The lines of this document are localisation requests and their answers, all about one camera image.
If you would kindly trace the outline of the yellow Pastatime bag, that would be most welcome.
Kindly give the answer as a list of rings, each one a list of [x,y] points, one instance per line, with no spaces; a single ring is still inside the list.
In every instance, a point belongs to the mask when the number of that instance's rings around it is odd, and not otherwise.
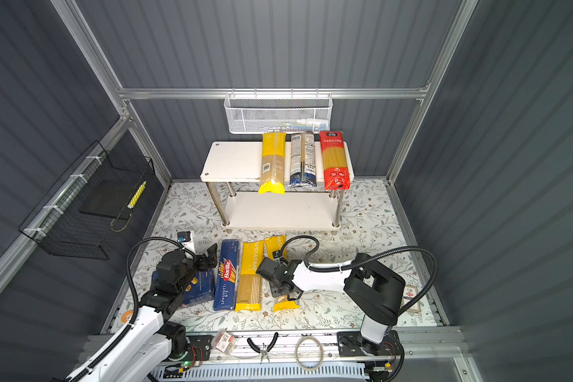
[[[261,310],[263,279],[256,271],[263,259],[263,241],[243,244],[235,311]]]
[[[267,257],[269,259],[272,259],[273,251],[281,249],[282,246],[285,244],[286,240],[287,239],[285,235],[269,237],[266,240],[264,240]],[[296,301],[289,301],[286,295],[275,298],[274,309],[273,309],[274,312],[279,312],[282,310],[295,310],[298,308],[299,304]]]
[[[285,154],[285,133],[271,132],[263,134],[259,194],[285,194]]]

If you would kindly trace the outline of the clear blue spaghetti bag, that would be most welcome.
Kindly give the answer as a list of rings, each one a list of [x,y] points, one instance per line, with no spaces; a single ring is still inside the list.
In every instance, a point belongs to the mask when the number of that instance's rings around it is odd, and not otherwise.
[[[309,132],[291,136],[290,187],[315,188],[315,135]]]

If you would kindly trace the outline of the red spaghetti bag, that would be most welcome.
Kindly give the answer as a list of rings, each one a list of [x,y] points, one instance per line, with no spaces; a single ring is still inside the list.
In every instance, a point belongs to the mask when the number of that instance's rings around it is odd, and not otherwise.
[[[319,134],[325,191],[350,188],[350,172],[342,132],[322,131]]]

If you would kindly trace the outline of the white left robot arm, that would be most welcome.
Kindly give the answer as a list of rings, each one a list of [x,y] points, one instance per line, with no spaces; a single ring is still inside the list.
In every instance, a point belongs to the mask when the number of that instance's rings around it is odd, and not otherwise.
[[[158,278],[139,297],[131,271],[132,257],[139,247],[151,241],[166,242],[176,248],[162,257],[157,265]],[[149,237],[135,244],[126,258],[126,280],[135,303],[129,321],[65,380],[142,380],[161,361],[186,352],[186,328],[170,319],[181,307],[186,288],[197,272],[218,265],[217,252],[218,245],[213,244],[198,255],[165,237]]]

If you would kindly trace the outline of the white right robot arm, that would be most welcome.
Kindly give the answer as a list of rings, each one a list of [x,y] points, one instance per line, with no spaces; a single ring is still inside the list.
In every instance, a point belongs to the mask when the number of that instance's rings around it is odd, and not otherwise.
[[[341,264],[318,264],[314,272],[300,260],[264,259],[256,275],[267,280],[272,295],[298,300],[309,291],[342,292],[364,313],[361,338],[380,345],[400,316],[405,280],[382,263],[360,253]]]

